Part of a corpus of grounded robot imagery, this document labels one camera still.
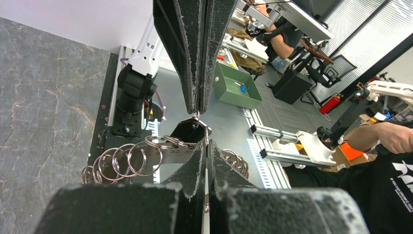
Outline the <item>small black key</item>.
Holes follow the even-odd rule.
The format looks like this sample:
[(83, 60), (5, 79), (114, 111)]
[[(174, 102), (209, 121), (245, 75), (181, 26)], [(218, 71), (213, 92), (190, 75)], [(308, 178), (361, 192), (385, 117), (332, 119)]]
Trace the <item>small black key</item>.
[(185, 143), (198, 143), (203, 138), (208, 138), (212, 129), (200, 120), (199, 111), (192, 117), (182, 120), (171, 133), (171, 137)]

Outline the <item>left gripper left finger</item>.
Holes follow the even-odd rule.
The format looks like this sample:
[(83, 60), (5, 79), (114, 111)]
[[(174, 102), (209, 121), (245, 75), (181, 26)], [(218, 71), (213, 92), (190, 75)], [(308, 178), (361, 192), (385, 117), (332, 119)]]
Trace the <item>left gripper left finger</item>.
[(37, 234), (200, 234), (207, 147), (159, 184), (73, 184), (58, 190)]

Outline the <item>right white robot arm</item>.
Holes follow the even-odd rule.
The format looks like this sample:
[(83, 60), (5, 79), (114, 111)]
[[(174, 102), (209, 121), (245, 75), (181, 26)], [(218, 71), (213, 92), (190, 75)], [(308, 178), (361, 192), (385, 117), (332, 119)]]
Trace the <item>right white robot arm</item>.
[(112, 132), (140, 137), (143, 107), (156, 90), (162, 49), (180, 79), (189, 114), (207, 111), (217, 55), (236, 8), (235, 0), (155, 0), (152, 18), (120, 71)]

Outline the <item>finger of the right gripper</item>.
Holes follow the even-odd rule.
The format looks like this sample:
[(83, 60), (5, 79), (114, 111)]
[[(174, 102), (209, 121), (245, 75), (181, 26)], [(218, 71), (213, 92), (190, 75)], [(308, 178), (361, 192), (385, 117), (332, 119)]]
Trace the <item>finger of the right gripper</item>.
[(180, 79), (189, 114), (205, 113), (203, 45), (206, 1), (155, 0), (156, 31)]
[(201, 34), (203, 40), (199, 75), (199, 111), (201, 114), (204, 114), (208, 108), (217, 55), (236, 4), (236, 0), (206, 1), (202, 21), (204, 31)]

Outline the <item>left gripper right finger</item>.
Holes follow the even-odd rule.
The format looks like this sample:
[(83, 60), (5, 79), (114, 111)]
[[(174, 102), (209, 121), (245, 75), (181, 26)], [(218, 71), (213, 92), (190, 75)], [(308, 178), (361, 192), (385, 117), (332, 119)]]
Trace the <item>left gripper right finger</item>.
[(210, 231), (213, 234), (366, 234), (367, 225), (341, 189), (260, 189), (207, 148)]

